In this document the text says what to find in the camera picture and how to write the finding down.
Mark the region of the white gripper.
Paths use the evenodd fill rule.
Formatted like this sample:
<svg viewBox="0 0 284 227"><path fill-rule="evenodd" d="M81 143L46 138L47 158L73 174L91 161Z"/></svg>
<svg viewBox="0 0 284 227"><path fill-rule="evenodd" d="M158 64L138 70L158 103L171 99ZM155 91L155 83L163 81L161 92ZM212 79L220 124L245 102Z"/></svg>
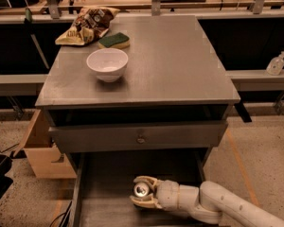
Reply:
<svg viewBox="0 0 284 227"><path fill-rule="evenodd" d="M160 181L150 176L137 176L134 185L146 183L151 192L144 197L130 196L134 205L147 209L176 210L178 208L179 184L173 181Z"/></svg>

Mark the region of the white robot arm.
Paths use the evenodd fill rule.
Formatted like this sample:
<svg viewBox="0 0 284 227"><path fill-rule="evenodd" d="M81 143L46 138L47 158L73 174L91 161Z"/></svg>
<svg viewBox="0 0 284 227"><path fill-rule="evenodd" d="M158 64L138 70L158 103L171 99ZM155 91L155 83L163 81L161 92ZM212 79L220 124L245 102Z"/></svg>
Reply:
<svg viewBox="0 0 284 227"><path fill-rule="evenodd" d="M243 227L284 227L284 220L253 205L223 186L210 181L199 187L138 176L134 180L134 205L172 212L185 212L198 221L218 224L222 215L233 218Z"/></svg>

